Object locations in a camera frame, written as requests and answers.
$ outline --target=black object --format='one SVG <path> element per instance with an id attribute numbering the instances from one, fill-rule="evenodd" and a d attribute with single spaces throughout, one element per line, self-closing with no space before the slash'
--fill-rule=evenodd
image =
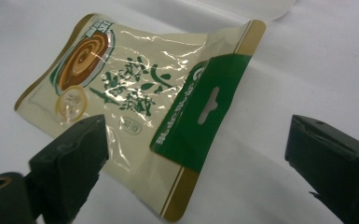
<path id="1" fill-rule="evenodd" d="M 30 160 L 31 173 L 0 175 L 0 224 L 71 223 L 108 159 L 103 115 L 82 119 Z"/>
<path id="2" fill-rule="evenodd" d="M 359 224 L 359 141 L 320 120 L 294 115 L 285 159 L 341 221 Z"/>

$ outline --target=candy package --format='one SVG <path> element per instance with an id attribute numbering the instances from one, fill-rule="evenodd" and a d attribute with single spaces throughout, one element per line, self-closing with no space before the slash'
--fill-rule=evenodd
<path id="1" fill-rule="evenodd" d="M 15 109 L 52 137 L 104 114 L 104 171 L 175 221 L 264 30 L 249 21 L 210 34 L 155 35 L 89 14 Z"/>

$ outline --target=green oval logo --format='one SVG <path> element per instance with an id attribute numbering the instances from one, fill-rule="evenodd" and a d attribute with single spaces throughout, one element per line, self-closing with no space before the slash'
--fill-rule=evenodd
<path id="1" fill-rule="evenodd" d="M 141 132 L 142 125 L 137 121 L 130 119 L 128 117 L 122 117 L 120 119 L 120 129 L 132 135 L 136 135 Z"/>

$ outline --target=brown sealed edge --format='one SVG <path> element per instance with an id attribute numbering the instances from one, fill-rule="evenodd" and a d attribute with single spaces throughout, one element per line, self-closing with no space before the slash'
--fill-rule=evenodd
<path id="1" fill-rule="evenodd" d="M 25 97 L 27 97 L 27 95 L 49 74 L 49 72 L 54 68 L 54 66 L 57 64 L 57 62 L 60 60 L 60 58 L 63 56 L 63 54 L 65 54 L 65 52 L 67 50 L 69 50 L 69 48 L 71 48 L 72 44 L 75 42 L 76 38 L 78 37 L 78 35 L 80 34 L 80 31 L 83 29 L 83 27 L 87 24 L 87 22 L 96 14 L 89 14 L 85 17 L 83 17 L 83 19 L 81 19 L 77 25 L 74 28 L 74 31 L 72 32 L 71 36 L 69 37 L 68 41 L 66 42 L 65 46 L 63 47 L 62 51 L 60 52 L 60 54 L 58 55 L 58 57 L 56 58 L 56 60 L 54 61 L 54 63 L 51 64 L 51 66 L 48 68 L 48 70 L 40 77 L 37 79 L 37 81 L 35 81 L 33 84 L 31 84 L 30 87 L 28 87 L 23 93 L 22 95 L 19 97 L 19 99 L 17 100 L 16 104 L 14 104 L 14 110 L 17 110 L 19 108 L 19 106 L 21 105 L 22 101 L 25 99 Z"/>
<path id="2" fill-rule="evenodd" d="M 266 24 L 263 21 L 250 21 L 234 53 L 254 55 L 265 31 Z M 183 216 L 199 176 L 199 173 L 186 167 L 181 167 L 173 182 L 167 200 L 161 209 L 160 215 L 162 217 L 174 222 Z"/>

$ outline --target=white hang hole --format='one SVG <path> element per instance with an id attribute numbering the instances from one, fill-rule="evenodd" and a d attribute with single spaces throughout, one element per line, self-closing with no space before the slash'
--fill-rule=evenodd
<path id="1" fill-rule="evenodd" d="M 203 124 L 205 120 L 208 118 L 209 113 L 217 109 L 216 96 L 218 93 L 219 93 L 219 88 L 215 87 L 211 92 L 211 96 L 209 97 L 208 103 L 206 103 L 206 106 L 203 108 L 200 114 L 199 124 Z"/>

